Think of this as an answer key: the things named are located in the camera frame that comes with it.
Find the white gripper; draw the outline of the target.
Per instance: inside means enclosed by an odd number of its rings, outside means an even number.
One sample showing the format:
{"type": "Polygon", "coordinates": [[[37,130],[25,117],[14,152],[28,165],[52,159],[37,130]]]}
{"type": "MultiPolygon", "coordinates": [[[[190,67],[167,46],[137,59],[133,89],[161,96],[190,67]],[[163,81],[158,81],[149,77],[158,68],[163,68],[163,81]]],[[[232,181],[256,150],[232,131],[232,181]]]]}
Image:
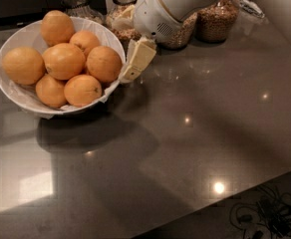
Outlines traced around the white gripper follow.
{"type": "Polygon", "coordinates": [[[180,0],[138,0],[136,7],[117,6],[112,27],[118,31],[135,27],[143,35],[138,41],[129,42],[120,82],[130,83],[138,78],[156,55],[156,43],[152,39],[165,42],[180,29],[183,21],[180,0]]]}

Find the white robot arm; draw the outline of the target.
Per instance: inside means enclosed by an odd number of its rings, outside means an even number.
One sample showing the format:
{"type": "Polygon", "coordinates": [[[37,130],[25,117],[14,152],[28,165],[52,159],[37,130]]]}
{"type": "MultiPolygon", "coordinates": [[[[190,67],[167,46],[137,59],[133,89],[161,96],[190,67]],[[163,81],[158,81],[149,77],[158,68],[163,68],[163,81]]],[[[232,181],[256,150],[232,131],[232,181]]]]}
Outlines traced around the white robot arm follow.
{"type": "MultiPolygon", "coordinates": [[[[116,30],[134,29],[142,38],[129,43],[128,60],[120,81],[129,83],[149,65],[156,43],[168,40],[194,12],[219,0],[137,0],[112,23],[116,30]]],[[[291,0],[233,0],[238,8],[255,17],[266,16],[291,45],[291,0]]]]}

